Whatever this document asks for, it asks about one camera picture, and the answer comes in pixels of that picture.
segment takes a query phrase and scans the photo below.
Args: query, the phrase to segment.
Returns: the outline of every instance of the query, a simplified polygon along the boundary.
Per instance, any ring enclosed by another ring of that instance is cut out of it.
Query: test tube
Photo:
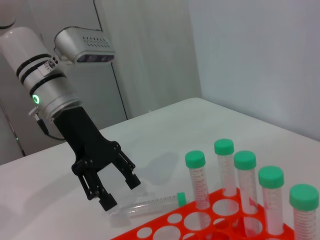
[[[237,169],[242,210],[245,214],[258,211],[255,167],[256,155],[251,151],[239,151],[234,155],[234,166]],[[244,231],[247,237],[255,237],[260,233],[259,221],[244,217]]]
[[[119,210],[112,212],[110,215],[128,215],[129,217],[136,217],[139,215],[158,212],[166,213],[186,204],[186,194],[184,192],[178,192],[177,195],[161,197],[121,207]]]
[[[197,209],[204,210],[210,208],[209,193],[207,179],[205,174],[205,154],[202,151],[190,151],[185,155],[185,164],[189,168],[195,205]],[[211,219],[205,213],[199,214],[200,226],[205,229],[210,225]],[[211,239],[212,235],[205,236],[206,239]]]
[[[219,172],[222,185],[222,193],[226,197],[237,194],[235,164],[234,164],[234,142],[230,139],[219,139],[214,143],[214,152],[218,156]],[[228,201],[225,206],[226,214],[235,213],[238,209],[236,202]]]
[[[281,190],[285,183],[284,172],[277,166],[265,166],[259,170],[258,176],[262,186],[266,231],[274,236],[281,235],[284,232]]]
[[[294,240],[317,240],[318,190],[308,184],[294,185],[290,189],[290,204],[293,207]]]

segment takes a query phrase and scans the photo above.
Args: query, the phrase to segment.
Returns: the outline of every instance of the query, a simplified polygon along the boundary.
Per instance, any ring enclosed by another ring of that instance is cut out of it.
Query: robotic arm
[[[26,27],[11,29],[9,24],[3,26],[3,29],[5,28],[7,32],[0,41],[2,54],[35,102],[35,113],[41,113],[47,120],[53,122],[74,151],[75,163],[71,169],[78,176],[88,200],[99,198],[105,211],[113,208],[117,202],[105,190],[98,172],[112,163],[125,177],[130,189],[133,189],[141,183],[133,174],[136,166],[122,152],[116,141],[109,141],[100,134],[81,107],[81,101],[60,69],[59,59],[49,54],[36,34]],[[76,27],[64,29],[57,35],[56,45],[61,44],[61,38],[70,41],[72,34],[79,35],[85,31],[88,30]],[[113,59],[113,56],[110,57],[106,51],[98,53],[95,50],[103,43],[99,41],[104,39],[95,37],[94,41],[98,42],[93,42],[85,35],[82,36],[81,41],[79,39],[81,39],[80,36],[70,44],[70,47],[62,49],[62,53],[69,56],[68,59],[71,58],[71,61],[109,62]]]

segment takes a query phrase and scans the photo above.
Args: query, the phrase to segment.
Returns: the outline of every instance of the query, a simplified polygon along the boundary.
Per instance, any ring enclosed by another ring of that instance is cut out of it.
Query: green screw cap
[[[256,155],[252,151],[238,151],[233,159],[235,168],[239,170],[251,170],[257,166]]]
[[[226,156],[235,152],[234,142],[230,139],[219,139],[214,143],[214,151],[217,155]]]
[[[202,151],[190,151],[185,155],[185,164],[190,169],[198,169],[206,164],[205,154]]]
[[[290,189],[290,204],[299,211],[313,211],[319,206],[319,192],[308,184],[294,185]]]
[[[260,185],[266,189],[278,189],[285,184],[284,172],[278,166],[265,166],[258,175]]]
[[[184,192],[178,192],[176,194],[176,197],[178,199],[179,207],[182,207],[187,204],[187,198],[186,198],[186,194]]]

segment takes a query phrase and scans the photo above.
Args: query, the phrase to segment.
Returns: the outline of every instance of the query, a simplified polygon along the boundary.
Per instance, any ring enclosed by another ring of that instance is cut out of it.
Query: cable
[[[59,138],[56,136],[52,136],[49,134],[49,130],[44,122],[43,119],[40,119],[39,116],[36,114],[34,115],[35,119],[36,119],[36,123],[39,125],[39,127],[41,128],[42,132],[44,133],[44,135],[48,136],[49,138],[52,138],[54,140],[58,140],[58,141],[65,141],[64,138]]]

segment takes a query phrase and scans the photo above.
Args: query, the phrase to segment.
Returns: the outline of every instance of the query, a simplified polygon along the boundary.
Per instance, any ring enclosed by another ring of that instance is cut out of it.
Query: black cable
[[[52,138],[54,140],[58,140],[58,141],[65,141],[64,138],[59,138],[59,137],[56,137],[56,136],[52,136],[49,134],[49,130],[44,122],[43,119],[39,119],[36,121],[36,123],[39,125],[39,127],[41,128],[42,132],[44,133],[44,135],[48,136],[49,138]]]

